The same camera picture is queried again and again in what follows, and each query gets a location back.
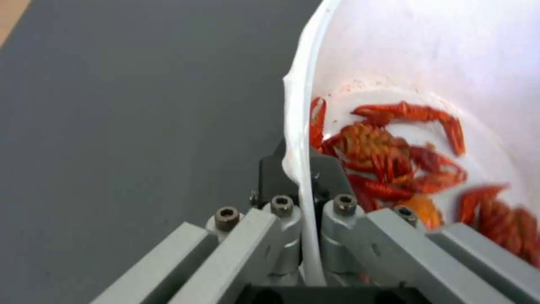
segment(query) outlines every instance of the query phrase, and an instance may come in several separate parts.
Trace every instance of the hex socket screw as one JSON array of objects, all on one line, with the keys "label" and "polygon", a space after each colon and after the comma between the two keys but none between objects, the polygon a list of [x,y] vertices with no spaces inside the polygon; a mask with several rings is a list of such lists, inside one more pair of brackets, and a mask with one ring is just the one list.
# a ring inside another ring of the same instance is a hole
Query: hex socket screw
[{"label": "hex socket screw", "polygon": [[342,216],[351,216],[356,212],[356,199],[348,194],[338,194],[334,198],[334,212]]},{"label": "hex socket screw", "polygon": [[214,215],[215,227],[220,231],[229,232],[240,221],[240,213],[234,207],[219,208]]},{"label": "hex socket screw", "polygon": [[293,214],[293,199],[287,195],[276,195],[270,200],[270,210],[277,217],[289,217]]},{"label": "hex socket screw", "polygon": [[406,206],[394,206],[392,210],[397,213],[402,219],[404,219],[411,226],[416,227],[418,217],[416,213]]}]

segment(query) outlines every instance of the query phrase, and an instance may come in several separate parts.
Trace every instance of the metal linkage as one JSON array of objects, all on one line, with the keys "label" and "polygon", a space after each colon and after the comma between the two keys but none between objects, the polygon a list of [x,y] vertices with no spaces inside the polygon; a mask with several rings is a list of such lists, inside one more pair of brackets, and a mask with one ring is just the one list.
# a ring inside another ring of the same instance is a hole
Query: metal linkage
[{"label": "metal linkage", "polygon": [[293,204],[292,198],[286,195],[273,197],[262,211],[279,218],[283,235],[283,247],[265,285],[294,286],[299,280],[302,212]]},{"label": "metal linkage", "polygon": [[516,303],[540,303],[540,272],[470,227],[457,223],[427,237]]},{"label": "metal linkage", "polygon": [[416,287],[433,303],[510,303],[392,210],[336,212],[335,201],[321,228],[323,266],[334,277],[367,274],[382,286]]},{"label": "metal linkage", "polygon": [[217,246],[206,230],[183,223],[92,304],[165,303]]},{"label": "metal linkage", "polygon": [[170,303],[233,303],[247,284],[266,280],[283,246],[279,219],[251,209]]}]

